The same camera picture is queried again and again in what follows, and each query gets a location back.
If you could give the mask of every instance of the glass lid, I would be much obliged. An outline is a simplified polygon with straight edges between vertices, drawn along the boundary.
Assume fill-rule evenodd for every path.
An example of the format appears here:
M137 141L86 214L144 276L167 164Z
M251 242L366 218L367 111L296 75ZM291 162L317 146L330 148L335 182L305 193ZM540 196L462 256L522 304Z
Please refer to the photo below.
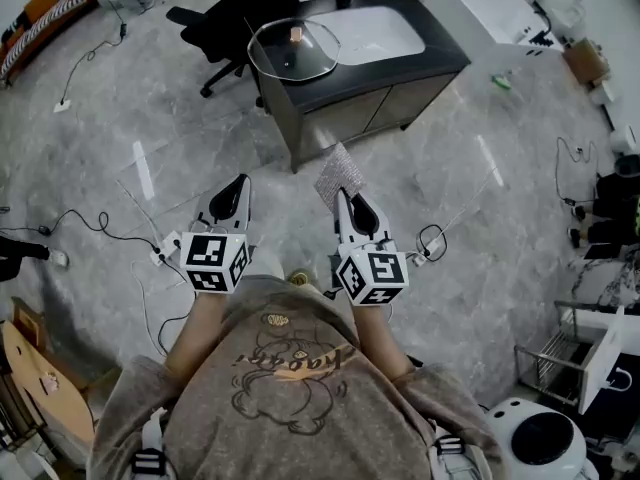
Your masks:
M320 23L287 18L260 27L249 41L247 53L262 74L303 82L334 70L340 41Z

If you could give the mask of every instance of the gray marble tile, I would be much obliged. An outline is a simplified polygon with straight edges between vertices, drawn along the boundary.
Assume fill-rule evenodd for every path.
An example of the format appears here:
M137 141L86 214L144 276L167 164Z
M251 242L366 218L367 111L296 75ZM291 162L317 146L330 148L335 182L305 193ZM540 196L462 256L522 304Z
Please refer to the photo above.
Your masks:
M82 63L69 89L71 109L53 114L68 73L82 52L116 36L118 20L97 9L47 46L0 91L0 204L12 211L1 225L51 224L70 207L92 225L100 211L110 230L153 239L126 189L160 234L184 231L197 199L240 172L253 182L250 243L269 248L289 272L305 267L330 286L328 255L336 250L333 217L313 183L323 159L293 175L273 120L254 108L248 70L227 77L209 99L199 88L221 67L179 37L166 11L205 11L217 0L158 0L128 17L129 35ZM394 303L391 326L401 345L425 362L452 365L483 403L496 402L514 380L513 345L539 346L554 325L552 302L574 252L565 229L571 218L555 193L556 137L585 150L594 141L600 171L611 169L606 124L561 59L541 56L513 70L512 89L468 68L406 131L390 131L348 146L385 210L400 249L415 248L427 224L445 225L495 178L446 233L437 263L410 265L411 286ZM133 145L144 150L154 197L142 190ZM590 194L594 167L561 152L564 195ZM145 329L145 291L154 340L162 321L180 316L191 291L166 267L148 262L149 248L115 242L65 219L48 239L65 250L69 271L25 260L20 276L0 284L0 313L19 295L44 310L54 346L93 374L137 353L156 357ZM164 334L168 345L181 323Z

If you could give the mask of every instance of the cardboard box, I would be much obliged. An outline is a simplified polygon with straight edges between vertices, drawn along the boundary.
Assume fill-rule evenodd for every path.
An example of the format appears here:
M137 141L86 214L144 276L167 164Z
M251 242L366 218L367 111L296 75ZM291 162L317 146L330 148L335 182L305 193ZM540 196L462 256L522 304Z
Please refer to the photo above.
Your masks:
M578 82L587 84L602 80L609 74L609 63L602 55L601 48L589 39L583 39L563 53Z

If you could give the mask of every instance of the black office chair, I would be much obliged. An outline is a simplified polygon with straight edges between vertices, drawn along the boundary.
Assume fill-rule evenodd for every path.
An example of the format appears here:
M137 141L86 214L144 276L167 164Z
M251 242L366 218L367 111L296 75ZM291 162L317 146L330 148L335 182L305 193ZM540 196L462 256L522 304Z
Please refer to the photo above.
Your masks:
M258 75L247 56L247 45L262 25L288 18L296 12L299 0L220 0L204 14L173 7L167 18L184 25L180 33L187 43L202 49L209 62L229 59L229 63L204 84L200 94L208 98L213 91L211 86L232 71L242 76L246 64L249 64L256 84ZM262 98L256 100L262 107Z

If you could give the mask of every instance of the white sink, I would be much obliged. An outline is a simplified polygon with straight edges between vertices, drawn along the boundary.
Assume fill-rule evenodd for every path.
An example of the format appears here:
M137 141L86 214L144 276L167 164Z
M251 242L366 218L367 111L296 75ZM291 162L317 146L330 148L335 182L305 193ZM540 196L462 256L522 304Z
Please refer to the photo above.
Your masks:
M341 44L338 64L357 66L422 53L424 42L402 15L389 7L364 7L316 14L307 19L327 27ZM329 52L334 45L320 47Z

